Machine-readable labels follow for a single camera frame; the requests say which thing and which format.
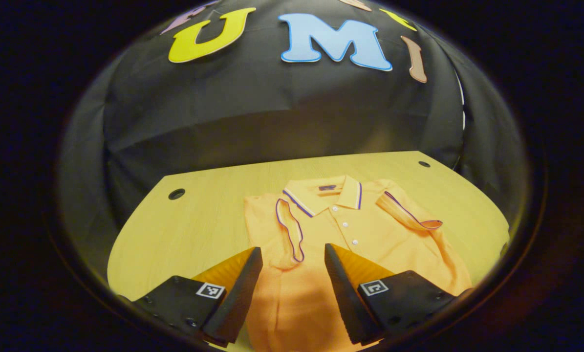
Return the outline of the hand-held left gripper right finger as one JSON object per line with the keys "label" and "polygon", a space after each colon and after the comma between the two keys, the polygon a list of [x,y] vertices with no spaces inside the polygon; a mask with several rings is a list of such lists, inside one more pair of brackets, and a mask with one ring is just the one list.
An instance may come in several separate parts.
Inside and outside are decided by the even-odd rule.
{"label": "hand-held left gripper right finger", "polygon": [[354,344],[407,334],[456,300],[414,270],[394,273],[333,243],[324,246],[324,262]]}

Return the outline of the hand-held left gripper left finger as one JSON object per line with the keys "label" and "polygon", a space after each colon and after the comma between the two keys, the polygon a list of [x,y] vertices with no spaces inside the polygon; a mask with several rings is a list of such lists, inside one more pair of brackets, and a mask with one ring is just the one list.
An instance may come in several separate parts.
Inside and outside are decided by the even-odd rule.
{"label": "hand-held left gripper left finger", "polygon": [[235,343],[262,270],[262,251],[251,247],[184,278],[173,275],[133,301],[155,322],[204,343]]}

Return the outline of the orange T-shirt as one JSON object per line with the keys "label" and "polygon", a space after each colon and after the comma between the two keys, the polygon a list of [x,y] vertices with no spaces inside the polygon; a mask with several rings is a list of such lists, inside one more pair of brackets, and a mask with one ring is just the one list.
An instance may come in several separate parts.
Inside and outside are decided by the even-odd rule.
{"label": "orange T-shirt", "polygon": [[263,267],[246,323],[256,352],[357,352],[324,263],[333,243],[397,274],[414,270],[457,296],[471,287],[442,222],[397,183],[352,176],[291,180],[281,193],[248,196],[244,216]]}

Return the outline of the black backdrop cloth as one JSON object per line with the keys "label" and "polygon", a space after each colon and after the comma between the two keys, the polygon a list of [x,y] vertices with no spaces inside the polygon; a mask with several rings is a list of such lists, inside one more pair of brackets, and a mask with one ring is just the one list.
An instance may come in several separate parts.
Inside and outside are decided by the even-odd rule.
{"label": "black backdrop cloth", "polygon": [[95,74],[57,162],[65,231],[105,278],[129,215],[163,176],[334,154],[419,151],[455,170],[515,227],[525,140],[477,60],[385,4],[206,0]]}

